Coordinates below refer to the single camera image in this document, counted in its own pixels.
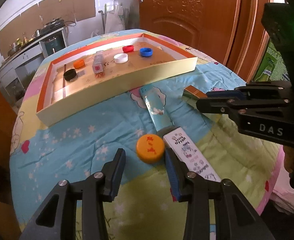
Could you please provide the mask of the blue bottle cap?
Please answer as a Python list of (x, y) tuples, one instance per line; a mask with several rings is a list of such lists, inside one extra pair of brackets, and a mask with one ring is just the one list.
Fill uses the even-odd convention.
[(151, 57), (153, 55), (153, 50), (148, 47), (140, 48), (139, 50), (141, 57)]

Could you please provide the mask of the white bottle cap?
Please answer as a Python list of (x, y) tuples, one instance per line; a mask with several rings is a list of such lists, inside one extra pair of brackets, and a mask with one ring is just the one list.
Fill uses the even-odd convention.
[(128, 61), (129, 57), (126, 53), (119, 53), (114, 55), (113, 59), (116, 64), (123, 64)]

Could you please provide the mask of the black bottle cap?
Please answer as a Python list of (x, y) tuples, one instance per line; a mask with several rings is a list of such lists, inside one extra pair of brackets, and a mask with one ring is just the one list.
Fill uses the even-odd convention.
[(73, 82), (78, 78), (77, 72), (74, 68), (67, 70), (63, 74), (63, 78), (67, 82)]

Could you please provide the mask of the green printed carton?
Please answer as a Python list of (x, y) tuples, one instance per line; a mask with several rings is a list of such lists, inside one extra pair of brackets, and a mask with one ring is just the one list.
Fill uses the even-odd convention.
[(281, 54), (269, 41), (261, 64), (253, 78), (254, 82), (289, 81), (289, 76)]

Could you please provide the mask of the copper gold rectangular box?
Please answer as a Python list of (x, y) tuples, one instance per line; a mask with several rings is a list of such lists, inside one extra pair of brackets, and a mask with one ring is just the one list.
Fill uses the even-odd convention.
[(184, 89), (183, 96), (194, 100), (199, 100), (207, 97), (207, 95), (204, 92), (200, 91), (192, 85), (189, 85)]

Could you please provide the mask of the white Hello Kitty box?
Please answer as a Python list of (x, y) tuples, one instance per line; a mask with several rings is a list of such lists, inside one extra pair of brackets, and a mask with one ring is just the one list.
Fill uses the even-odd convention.
[(186, 164), (189, 171), (197, 173), (206, 180), (221, 182), (221, 178), (209, 161), (181, 127), (164, 135), (163, 140), (175, 152), (178, 159)]

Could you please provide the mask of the colourful cartoon quilt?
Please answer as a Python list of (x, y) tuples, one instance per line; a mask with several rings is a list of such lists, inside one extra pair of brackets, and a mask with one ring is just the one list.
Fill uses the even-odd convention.
[[(52, 60), (82, 46), (125, 32), (81, 41), (44, 60), (29, 85), (14, 124), (10, 150), (12, 200), (18, 224), (25, 228), (52, 188), (63, 179), (81, 181), (100, 171), (122, 148), (126, 165), (118, 196), (104, 205), (110, 239), (182, 239), (187, 204), (173, 200), (163, 162), (149, 165), (136, 154), (136, 143), (155, 132), (139, 90), (120, 94), (47, 127), (36, 116), (46, 71)], [(194, 71), (154, 83), (174, 124), (184, 129), (220, 178), (234, 182), (262, 213), (283, 163), (282, 148), (238, 132), (224, 115), (202, 115), (182, 99), (194, 86), (202, 92), (243, 86), (244, 80), (204, 50)]]

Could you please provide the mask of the light blue rectangular box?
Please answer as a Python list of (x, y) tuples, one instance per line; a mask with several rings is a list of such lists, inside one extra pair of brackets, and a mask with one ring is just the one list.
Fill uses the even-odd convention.
[(156, 133), (163, 137), (172, 131), (175, 126), (165, 109), (166, 95), (159, 88), (152, 85), (142, 86), (139, 93), (148, 109)]

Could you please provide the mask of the brown wooden door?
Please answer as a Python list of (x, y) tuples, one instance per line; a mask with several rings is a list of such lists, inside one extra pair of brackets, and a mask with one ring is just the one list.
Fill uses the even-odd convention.
[(268, 44), (261, 17), (273, 0), (143, 0), (140, 28), (197, 49), (245, 81)]

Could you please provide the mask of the large orange bottle cap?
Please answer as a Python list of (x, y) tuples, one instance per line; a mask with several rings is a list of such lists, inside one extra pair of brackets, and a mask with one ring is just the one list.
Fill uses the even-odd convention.
[(138, 158), (147, 164), (159, 162), (165, 152), (165, 143), (161, 137), (155, 134), (145, 134), (136, 143)]

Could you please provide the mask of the red bottle cap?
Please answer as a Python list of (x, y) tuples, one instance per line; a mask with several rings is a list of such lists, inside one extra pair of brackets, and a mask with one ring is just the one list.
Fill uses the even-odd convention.
[(122, 47), (122, 51), (123, 51), (124, 53), (129, 53), (129, 52), (132, 52), (132, 51), (134, 51), (134, 50), (135, 50), (134, 45), (128, 45), (128, 46), (123, 46), (123, 47)]

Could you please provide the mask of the shallow gold orange box lid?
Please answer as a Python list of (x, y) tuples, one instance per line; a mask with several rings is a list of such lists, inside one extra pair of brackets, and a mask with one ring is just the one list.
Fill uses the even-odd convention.
[[(114, 55), (124, 53), (123, 46), (134, 45), (126, 63), (116, 64)], [(140, 48), (153, 50), (151, 57), (141, 57)], [(92, 69), (96, 52), (103, 51), (104, 76), (96, 78)], [(85, 66), (73, 67), (84, 59)], [(195, 70), (197, 56), (148, 33), (135, 33), (97, 41), (70, 51), (48, 66), (36, 107), (37, 117), (46, 125), (53, 124), (134, 88)], [(67, 82), (64, 72), (74, 68), (78, 78)]]

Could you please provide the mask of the white kitchen counter cabinet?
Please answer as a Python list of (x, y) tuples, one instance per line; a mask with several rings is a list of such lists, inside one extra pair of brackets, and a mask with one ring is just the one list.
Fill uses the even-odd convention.
[(32, 41), (1, 66), (0, 91), (10, 103), (15, 103), (24, 97), (26, 88), (40, 63), (49, 56), (44, 42), (59, 34), (63, 36), (65, 47), (67, 47), (66, 28), (62, 27)]

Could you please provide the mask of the white plastic sack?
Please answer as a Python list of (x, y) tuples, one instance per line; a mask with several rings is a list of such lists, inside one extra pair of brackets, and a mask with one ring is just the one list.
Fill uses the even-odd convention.
[(125, 30), (128, 13), (129, 9), (124, 0), (113, 0), (105, 3), (97, 11), (91, 37)]

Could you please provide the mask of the small orange bottle cap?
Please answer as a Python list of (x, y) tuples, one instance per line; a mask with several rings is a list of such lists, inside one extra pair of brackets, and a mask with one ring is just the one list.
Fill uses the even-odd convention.
[(80, 68), (83, 68), (84, 66), (85, 66), (84, 59), (78, 59), (78, 60), (73, 62), (73, 67), (75, 69), (80, 69)]

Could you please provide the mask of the dark green air fryer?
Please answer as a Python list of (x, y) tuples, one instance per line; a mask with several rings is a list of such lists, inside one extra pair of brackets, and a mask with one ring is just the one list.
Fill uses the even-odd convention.
[(48, 55), (52, 55), (65, 48), (63, 36), (60, 34), (46, 40), (44, 45)]

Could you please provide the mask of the metal basin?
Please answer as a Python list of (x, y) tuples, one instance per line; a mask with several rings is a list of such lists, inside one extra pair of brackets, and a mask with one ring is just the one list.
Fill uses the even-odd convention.
[(8, 56), (11, 57), (12, 55), (16, 54), (20, 49), (21, 49), (21, 45), (20, 44), (16, 45), (15, 47), (11, 48), (8, 51)]

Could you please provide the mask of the black gas stove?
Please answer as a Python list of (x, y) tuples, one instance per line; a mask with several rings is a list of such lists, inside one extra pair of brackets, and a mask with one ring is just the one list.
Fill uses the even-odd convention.
[(65, 21), (61, 18), (56, 18), (48, 23), (46, 23), (42, 29), (40, 29), (40, 35), (47, 35), (52, 31), (59, 29), (65, 25)]

